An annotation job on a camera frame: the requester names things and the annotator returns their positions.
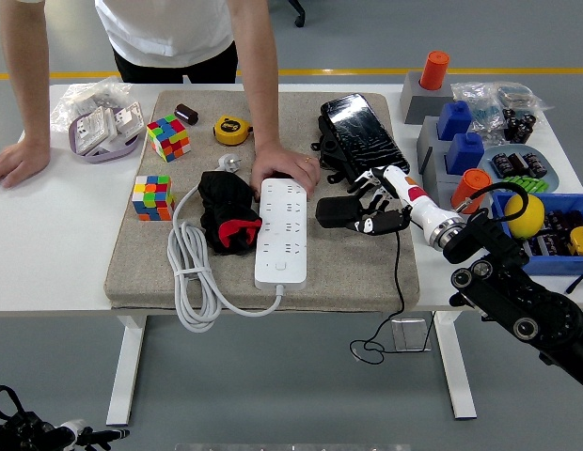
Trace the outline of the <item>person's right hand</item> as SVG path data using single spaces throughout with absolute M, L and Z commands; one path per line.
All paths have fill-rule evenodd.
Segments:
M 0 153 L 0 185 L 11 188 L 41 172 L 50 162 L 48 140 L 25 138 Z

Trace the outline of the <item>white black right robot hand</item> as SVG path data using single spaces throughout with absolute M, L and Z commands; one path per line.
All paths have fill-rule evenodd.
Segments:
M 463 222 L 453 211 L 441 209 L 427 193 L 398 166 L 388 165 L 363 172 L 348 189 L 362 197 L 371 188 L 382 188 L 411 208 L 411 219 L 420 226 L 424 238 L 434 247 L 448 229 Z

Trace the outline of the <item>person's left hand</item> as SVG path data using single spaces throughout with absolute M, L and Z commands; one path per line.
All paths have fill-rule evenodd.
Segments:
M 256 201 L 261 197 L 262 182 L 281 174 L 295 179 L 311 198 L 321 180 L 321 166 L 316 158 L 286 149 L 278 141 L 256 144 L 250 177 Z

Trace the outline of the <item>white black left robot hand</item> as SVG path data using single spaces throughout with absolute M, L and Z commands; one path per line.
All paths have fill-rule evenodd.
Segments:
M 55 429 L 58 433 L 58 450 L 74 450 L 81 447 L 85 450 L 111 450 L 112 442 L 123 440 L 130 436 L 126 428 L 110 428 L 95 430 L 82 419 L 70 420 Z

